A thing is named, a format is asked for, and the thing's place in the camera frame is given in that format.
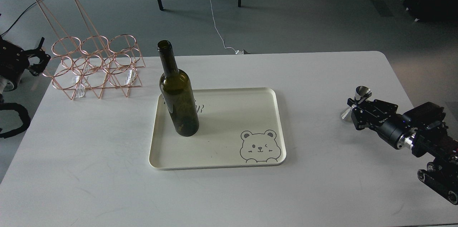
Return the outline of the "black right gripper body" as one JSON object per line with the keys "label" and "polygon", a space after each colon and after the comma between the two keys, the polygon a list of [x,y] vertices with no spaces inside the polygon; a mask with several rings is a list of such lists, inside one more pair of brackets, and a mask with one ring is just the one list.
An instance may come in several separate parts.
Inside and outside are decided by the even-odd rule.
{"label": "black right gripper body", "polygon": [[365,100],[355,107],[351,119],[357,130],[369,128],[395,149],[402,148],[400,137],[407,132],[407,124],[396,113],[398,106],[383,100]]}

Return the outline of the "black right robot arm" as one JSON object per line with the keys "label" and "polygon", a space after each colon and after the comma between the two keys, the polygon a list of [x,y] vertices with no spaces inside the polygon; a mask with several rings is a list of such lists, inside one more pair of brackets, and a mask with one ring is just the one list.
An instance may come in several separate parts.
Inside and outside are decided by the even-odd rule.
{"label": "black right robot arm", "polygon": [[419,180],[440,196],[457,205],[457,140],[448,135],[444,108],[426,102],[404,114],[398,106],[383,100],[348,99],[351,119],[357,130],[375,131],[394,149],[404,147],[419,158],[434,157],[425,170],[418,170]]}

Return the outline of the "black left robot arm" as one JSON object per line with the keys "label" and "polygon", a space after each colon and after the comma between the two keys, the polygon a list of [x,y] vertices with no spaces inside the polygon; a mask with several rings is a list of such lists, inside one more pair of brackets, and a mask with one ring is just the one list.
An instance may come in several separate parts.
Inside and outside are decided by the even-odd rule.
{"label": "black left robot arm", "polygon": [[44,72],[51,59],[42,48],[44,41],[42,37],[37,48],[24,50],[0,38],[1,93],[16,90],[25,70],[33,76]]}

